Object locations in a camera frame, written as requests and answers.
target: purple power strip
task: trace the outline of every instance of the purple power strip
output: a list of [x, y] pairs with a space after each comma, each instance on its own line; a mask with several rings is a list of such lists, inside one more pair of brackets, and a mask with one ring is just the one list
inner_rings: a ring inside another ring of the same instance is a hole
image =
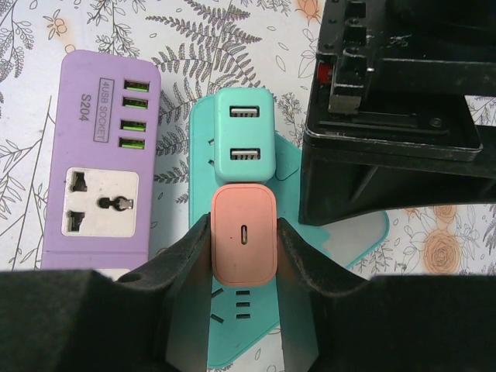
[[148, 259], [160, 74], [76, 50], [62, 62], [43, 269], [127, 269]]

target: black device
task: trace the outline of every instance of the black device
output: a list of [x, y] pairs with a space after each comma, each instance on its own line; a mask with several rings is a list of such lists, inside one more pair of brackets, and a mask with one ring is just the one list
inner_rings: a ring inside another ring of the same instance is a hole
[[329, 0], [301, 173], [300, 222], [496, 200], [496, 2]]
[[[117, 282], [0, 274], [2, 372], [205, 372], [210, 216]], [[284, 370], [491, 371], [496, 277], [350, 273], [277, 221]]]

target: pink charger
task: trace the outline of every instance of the pink charger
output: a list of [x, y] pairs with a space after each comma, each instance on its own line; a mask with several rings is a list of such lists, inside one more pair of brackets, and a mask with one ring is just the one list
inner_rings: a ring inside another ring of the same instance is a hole
[[277, 270], [277, 209], [262, 184], [227, 184], [212, 198], [212, 267], [230, 287], [268, 283]]

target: white usb port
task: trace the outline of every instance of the white usb port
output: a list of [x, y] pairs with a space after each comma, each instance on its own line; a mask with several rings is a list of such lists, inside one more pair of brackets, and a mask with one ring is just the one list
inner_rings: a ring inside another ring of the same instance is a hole
[[258, 118], [260, 109], [258, 106], [231, 106], [229, 115], [232, 118]]
[[231, 160], [259, 160], [260, 149], [231, 149]]

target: usb charger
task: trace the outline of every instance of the usb charger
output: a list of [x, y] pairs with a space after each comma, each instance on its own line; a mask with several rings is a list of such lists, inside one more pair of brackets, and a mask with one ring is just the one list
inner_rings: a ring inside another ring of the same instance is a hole
[[276, 199], [262, 184], [227, 184], [212, 198], [212, 268], [230, 287], [256, 287], [277, 270]]
[[62, 62], [41, 267], [132, 270], [148, 259], [160, 74], [76, 50]]
[[214, 167], [222, 183], [269, 181], [276, 170], [274, 97], [224, 88], [214, 99]]

